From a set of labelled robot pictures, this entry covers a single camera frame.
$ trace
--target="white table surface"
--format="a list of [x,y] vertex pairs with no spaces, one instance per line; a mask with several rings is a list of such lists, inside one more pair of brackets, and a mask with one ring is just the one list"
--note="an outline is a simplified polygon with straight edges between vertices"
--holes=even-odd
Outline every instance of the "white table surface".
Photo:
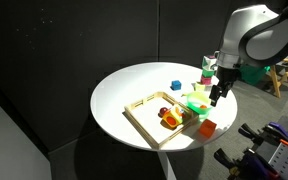
[[[129,66],[118,70],[102,80],[91,97],[91,111],[99,126],[111,137],[127,145],[151,151],[183,151],[201,147],[223,135],[232,125],[237,114],[237,103],[232,91],[221,97],[208,119],[217,124],[209,139],[198,133],[198,124],[190,126],[182,134],[167,142],[161,149],[152,149],[123,115],[124,106],[164,91],[176,100],[185,103],[183,93],[193,92],[192,83],[200,81],[202,70],[196,67],[167,62],[152,62]],[[181,90],[170,89],[171,82],[179,80]]]

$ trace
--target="wooden tray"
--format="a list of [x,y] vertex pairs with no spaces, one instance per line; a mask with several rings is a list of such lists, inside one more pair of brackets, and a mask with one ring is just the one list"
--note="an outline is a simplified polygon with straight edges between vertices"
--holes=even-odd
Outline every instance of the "wooden tray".
[[[184,110],[185,119],[182,124],[172,129],[158,116],[158,113],[162,107],[170,108],[174,104],[178,104]],[[156,92],[124,108],[128,120],[154,149],[160,149],[198,120],[198,115],[194,111],[165,92]]]

